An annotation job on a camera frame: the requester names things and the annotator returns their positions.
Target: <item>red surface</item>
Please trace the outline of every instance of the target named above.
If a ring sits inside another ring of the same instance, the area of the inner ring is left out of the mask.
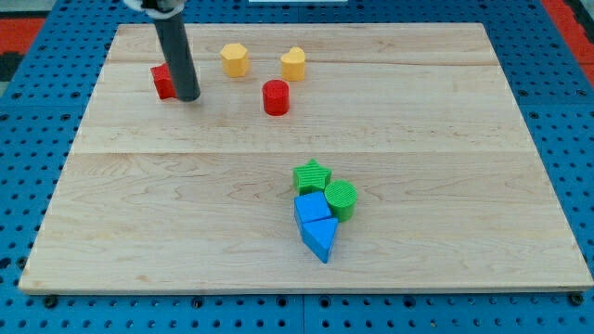
[[[281,116],[289,111],[289,85],[282,80],[271,80],[262,86],[264,111],[270,116]]]
[[[171,80],[167,63],[150,68],[150,72],[152,73],[152,79],[155,83],[155,88],[157,88],[157,93],[159,94],[160,99],[177,97],[177,94],[175,93],[174,82]]]
[[[586,37],[584,27],[575,19],[574,11],[563,0],[542,0],[542,4],[582,66],[590,84],[594,84],[594,45]]]
[[[45,19],[0,19],[0,54],[26,54]]]

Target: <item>blue pegboard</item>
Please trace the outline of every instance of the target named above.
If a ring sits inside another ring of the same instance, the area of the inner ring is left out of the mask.
[[[536,0],[189,0],[187,22],[482,22],[590,269],[594,93]],[[118,0],[58,0],[0,98],[0,333],[586,333],[594,295],[29,297],[16,287],[119,23]]]

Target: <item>blue triangular prism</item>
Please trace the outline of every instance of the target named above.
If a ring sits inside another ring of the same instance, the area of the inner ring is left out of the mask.
[[[323,263],[328,262],[337,227],[337,218],[303,224],[303,242]]]

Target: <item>red cylinder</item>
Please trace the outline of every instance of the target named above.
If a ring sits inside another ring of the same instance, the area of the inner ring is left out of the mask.
[[[282,80],[271,80],[262,86],[264,111],[270,116],[281,116],[289,111],[289,85]]]

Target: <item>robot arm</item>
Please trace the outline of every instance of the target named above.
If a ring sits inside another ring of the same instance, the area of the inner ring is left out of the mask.
[[[200,87],[181,14],[187,0],[123,1],[130,8],[144,11],[154,19],[177,98],[186,102],[197,99],[200,96]]]

